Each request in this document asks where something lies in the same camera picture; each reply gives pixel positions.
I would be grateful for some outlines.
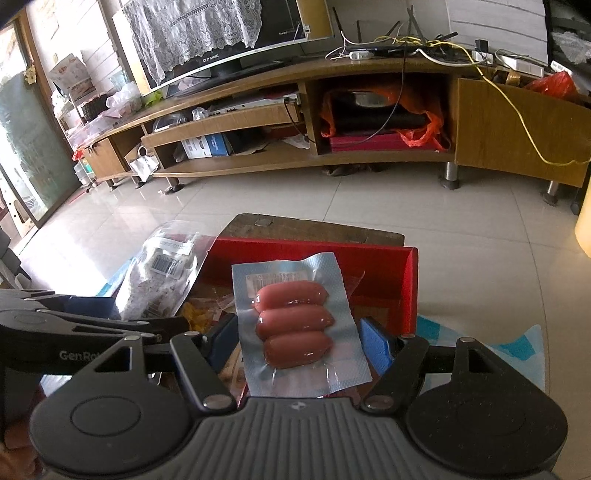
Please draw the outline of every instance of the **vacuum-sealed sausage package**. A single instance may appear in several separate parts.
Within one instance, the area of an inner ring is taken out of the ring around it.
[[[219,231],[200,222],[160,225],[132,260],[115,299],[121,320],[174,316]]]
[[[232,266],[254,397],[322,397],[372,380],[332,252]]]

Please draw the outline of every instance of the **human hand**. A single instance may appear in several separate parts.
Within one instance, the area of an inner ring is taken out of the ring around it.
[[[37,387],[30,412],[45,398],[41,387]],[[8,426],[4,433],[3,452],[0,452],[0,480],[27,480],[36,478],[42,470],[37,452],[29,438],[30,413]]]

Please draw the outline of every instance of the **white tile floor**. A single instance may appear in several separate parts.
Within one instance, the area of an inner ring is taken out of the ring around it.
[[[21,259],[39,286],[94,295],[161,222],[199,219],[220,230],[236,214],[267,213],[396,231],[420,252],[419,312],[485,342],[547,332],[550,394],[569,439],[556,473],[591,479],[591,260],[579,248],[569,201],[542,202],[546,182],[460,169],[441,188],[441,165],[396,164],[342,179],[318,169],[195,180],[162,196],[106,185],[62,207]]]

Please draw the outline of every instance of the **wooden table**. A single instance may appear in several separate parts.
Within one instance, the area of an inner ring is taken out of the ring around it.
[[[404,235],[336,223],[241,213],[220,236],[403,247]]]

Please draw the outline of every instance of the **ridged black grip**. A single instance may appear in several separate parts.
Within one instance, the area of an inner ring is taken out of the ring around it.
[[[174,458],[133,480],[466,480],[423,456],[393,419],[348,398],[251,398],[209,417]],[[544,472],[522,480],[551,480]],[[50,473],[47,479],[65,480]]]

